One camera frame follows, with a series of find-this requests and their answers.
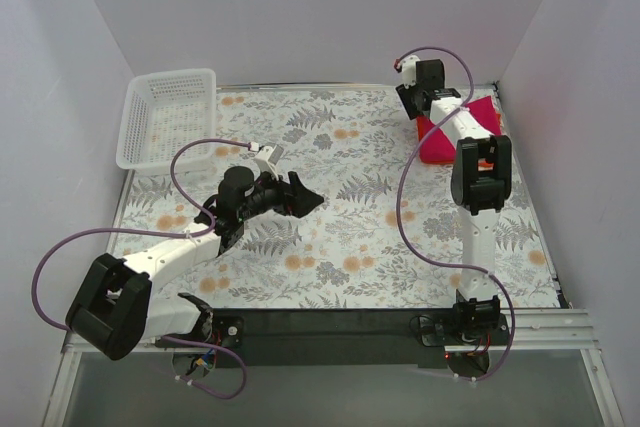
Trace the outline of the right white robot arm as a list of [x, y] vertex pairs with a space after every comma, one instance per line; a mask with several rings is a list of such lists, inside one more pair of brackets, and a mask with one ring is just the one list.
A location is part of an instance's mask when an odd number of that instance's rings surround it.
[[511, 140], [485, 128], [460, 94], [445, 86], [441, 60], [408, 54], [394, 69], [409, 117], [428, 118], [455, 148], [450, 189], [462, 232], [461, 274], [451, 313], [432, 332], [475, 344], [500, 328], [500, 286], [493, 275], [499, 217], [512, 190]]

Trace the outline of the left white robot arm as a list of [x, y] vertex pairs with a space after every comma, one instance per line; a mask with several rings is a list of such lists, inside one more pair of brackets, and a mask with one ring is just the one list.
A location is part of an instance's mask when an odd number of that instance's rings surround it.
[[178, 237], [121, 258], [97, 257], [65, 324], [111, 360], [122, 359], [142, 340], [165, 335], [203, 346], [214, 332], [212, 307], [193, 294], [159, 299], [157, 293], [191, 268], [230, 250], [242, 238], [246, 221], [270, 211], [303, 218], [323, 201], [294, 171], [282, 177], [229, 168], [216, 194]]

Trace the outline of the pink t shirt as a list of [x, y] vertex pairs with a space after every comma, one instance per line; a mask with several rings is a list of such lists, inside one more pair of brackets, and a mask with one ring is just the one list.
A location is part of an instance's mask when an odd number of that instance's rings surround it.
[[[469, 104], [471, 115], [479, 124], [494, 135], [502, 134], [501, 114], [495, 109], [490, 96], [474, 100]], [[416, 118], [418, 139], [421, 140], [434, 124], [424, 116]], [[419, 152], [420, 160], [425, 164], [452, 164], [455, 159], [455, 147], [441, 130], [437, 130], [422, 145]]]

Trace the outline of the white plastic basket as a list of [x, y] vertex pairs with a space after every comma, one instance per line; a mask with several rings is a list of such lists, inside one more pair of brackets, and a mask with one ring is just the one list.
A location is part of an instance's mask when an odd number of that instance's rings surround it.
[[124, 101], [116, 165], [142, 175], [167, 175], [180, 148], [216, 133], [216, 90], [216, 74], [208, 68], [132, 79]]

